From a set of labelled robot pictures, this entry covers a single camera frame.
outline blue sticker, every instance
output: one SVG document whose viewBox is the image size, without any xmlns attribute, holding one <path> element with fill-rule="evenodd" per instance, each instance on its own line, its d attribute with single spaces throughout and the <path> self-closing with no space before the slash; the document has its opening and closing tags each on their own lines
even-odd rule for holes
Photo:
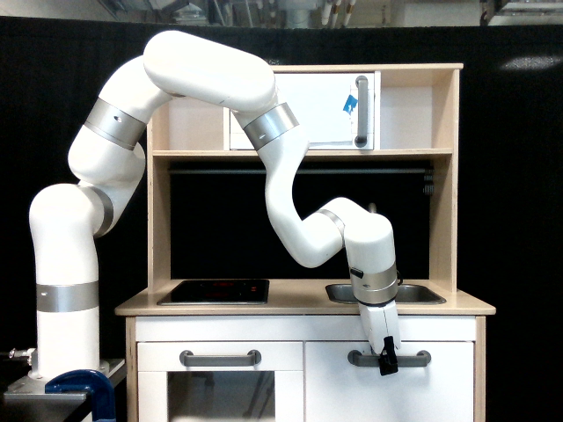
<svg viewBox="0 0 563 422">
<path fill-rule="evenodd" d="M 352 111 L 358 105 L 358 100 L 351 95 L 348 95 L 348 99 L 346 100 L 346 104 L 344 105 L 343 110 L 352 115 Z"/>
</svg>

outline toy kitchen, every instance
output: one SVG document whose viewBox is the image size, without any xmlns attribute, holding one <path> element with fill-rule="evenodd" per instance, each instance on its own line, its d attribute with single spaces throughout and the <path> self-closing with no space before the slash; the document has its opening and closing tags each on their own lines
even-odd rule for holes
<svg viewBox="0 0 563 422">
<path fill-rule="evenodd" d="M 293 187 L 299 214 L 347 195 L 391 221 L 400 337 L 391 357 L 374 352 L 354 291 L 374 279 L 339 255 L 325 270 L 302 268 L 268 227 L 266 172 L 233 115 L 193 98 L 152 115 L 148 287 L 116 310 L 126 318 L 129 421 L 485 420 L 495 308 L 457 289 L 462 67 L 272 67 L 296 118 L 313 127 Z M 367 106 L 347 110 L 350 97 Z M 407 178 L 414 204 L 400 199 Z"/>
</svg>

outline metal handle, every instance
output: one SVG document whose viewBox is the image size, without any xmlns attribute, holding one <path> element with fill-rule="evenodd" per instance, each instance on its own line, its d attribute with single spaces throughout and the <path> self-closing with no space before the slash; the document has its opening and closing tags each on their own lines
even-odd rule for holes
<svg viewBox="0 0 563 422">
<path fill-rule="evenodd" d="M 427 367 L 431 360 L 432 356 L 426 350 L 419 351 L 416 356 L 397 356 L 398 367 Z M 379 367 L 379 356 L 353 350 L 348 354 L 348 362 L 357 367 Z"/>
<path fill-rule="evenodd" d="M 368 143 L 368 78 L 359 76 L 355 79 L 358 87 L 358 135 L 354 139 L 355 146 L 365 147 Z"/>
<path fill-rule="evenodd" d="M 246 356 L 194 356 L 185 350 L 179 354 L 179 361 L 185 367 L 253 367 L 262 361 L 262 355 L 251 350 Z"/>
</svg>

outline oven door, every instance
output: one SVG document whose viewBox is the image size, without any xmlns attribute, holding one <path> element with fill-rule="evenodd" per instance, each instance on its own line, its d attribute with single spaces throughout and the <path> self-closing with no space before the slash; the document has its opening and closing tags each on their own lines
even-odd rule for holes
<svg viewBox="0 0 563 422">
<path fill-rule="evenodd" d="M 140 422 L 303 421 L 303 343 L 139 343 Z"/>
</svg>

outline ceiling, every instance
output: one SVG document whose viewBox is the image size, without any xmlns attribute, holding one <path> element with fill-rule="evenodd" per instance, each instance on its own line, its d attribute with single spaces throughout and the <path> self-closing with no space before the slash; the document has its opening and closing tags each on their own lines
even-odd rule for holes
<svg viewBox="0 0 563 422">
<path fill-rule="evenodd" d="M 330 8 L 338 2 L 338 14 L 329 15 L 325 23 L 322 10 L 327 3 Z M 563 23 L 563 0 L 191 0 L 189 4 L 188 0 L 0 0 L 0 15 L 336 29 L 344 26 L 346 9 L 353 4 L 346 27 Z"/>
</svg>

